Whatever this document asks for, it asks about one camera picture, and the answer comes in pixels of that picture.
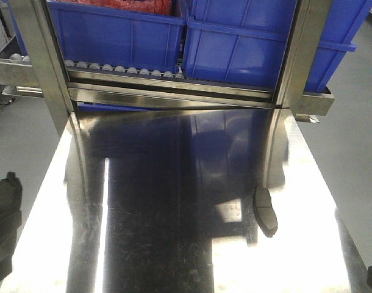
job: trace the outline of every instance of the gray floor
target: gray floor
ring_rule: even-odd
[[[301,131],[366,266],[372,265],[372,16],[328,84],[335,103]]]
[[[310,149],[367,266],[372,265],[372,21],[357,34],[329,83],[336,102],[320,125],[301,124]],[[0,108],[0,179],[14,171],[24,186],[23,218],[57,145],[45,102],[21,98]]]

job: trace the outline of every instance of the stainless steel table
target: stainless steel table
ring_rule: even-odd
[[[72,114],[13,266],[2,293],[371,292],[285,109]]]

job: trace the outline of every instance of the metal post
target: metal post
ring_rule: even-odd
[[[54,32],[46,0],[10,0],[53,122],[61,136],[73,105],[67,89],[68,73]]]
[[[332,0],[298,0],[273,102],[297,114]]]

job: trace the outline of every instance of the red items in crate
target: red items in crate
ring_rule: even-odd
[[[172,0],[59,0],[124,10],[171,15]]]

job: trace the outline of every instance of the blue plastic bin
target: blue plastic bin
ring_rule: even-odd
[[[177,71],[186,25],[182,9],[177,9],[179,16],[175,17],[69,2],[48,4],[64,59]],[[21,52],[26,55],[13,22]]]
[[[190,15],[187,23],[186,77],[275,87],[286,34],[203,23]],[[322,92],[346,52],[355,49],[355,44],[320,42],[306,90]]]
[[[193,0],[195,20],[240,28],[289,32],[296,0]],[[322,40],[349,43],[367,17],[372,0],[334,0]]]

